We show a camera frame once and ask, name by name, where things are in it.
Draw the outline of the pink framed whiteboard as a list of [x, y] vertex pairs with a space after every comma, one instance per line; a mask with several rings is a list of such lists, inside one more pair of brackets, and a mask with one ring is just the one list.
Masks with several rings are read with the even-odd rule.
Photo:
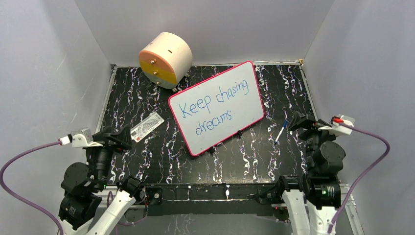
[[171, 96], [168, 104], [191, 156], [200, 155], [265, 116], [251, 61]]

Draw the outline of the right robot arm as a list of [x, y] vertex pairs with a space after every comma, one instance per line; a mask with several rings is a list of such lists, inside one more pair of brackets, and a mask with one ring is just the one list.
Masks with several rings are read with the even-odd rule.
[[346, 153], [336, 140], [333, 126], [310, 115], [295, 112], [288, 130], [304, 129], [306, 172], [301, 176], [280, 176], [276, 198], [286, 204], [295, 235], [332, 235], [333, 216], [341, 206], [337, 174], [344, 167]]

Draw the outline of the white whiteboard marker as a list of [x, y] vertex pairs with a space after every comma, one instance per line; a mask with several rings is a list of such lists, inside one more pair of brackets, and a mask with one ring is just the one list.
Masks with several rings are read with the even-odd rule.
[[282, 127], [282, 128], [280, 129], [280, 131], [279, 131], [279, 133], [278, 133], [277, 137], [276, 137], [276, 138], [275, 138], [275, 140], [274, 140], [274, 144], [278, 144], [279, 138], [281, 137], [281, 135], [282, 135], [282, 133], [283, 133], [284, 129], [285, 129], [284, 127]]

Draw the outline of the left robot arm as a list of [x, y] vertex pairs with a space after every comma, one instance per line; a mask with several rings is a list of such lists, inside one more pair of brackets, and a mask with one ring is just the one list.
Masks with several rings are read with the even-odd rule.
[[61, 188], [64, 198], [59, 209], [59, 233], [62, 235], [108, 235], [120, 221], [122, 215], [135, 203], [145, 201], [145, 185], [129, 176], [117, 182], [117, 192], [111, 204], [94, 226], [91, 226], [96, 210], [102, 202], [99, 192], [106, 189], [111, 162], [115, 154], [132, 149], [131, 126], [118, 132], [110, 127], [92, 134], [89, 128], [76, 130], [61, 138], [61, 145], [86, 151], [86, 163], [71, 164], [64, 173]]

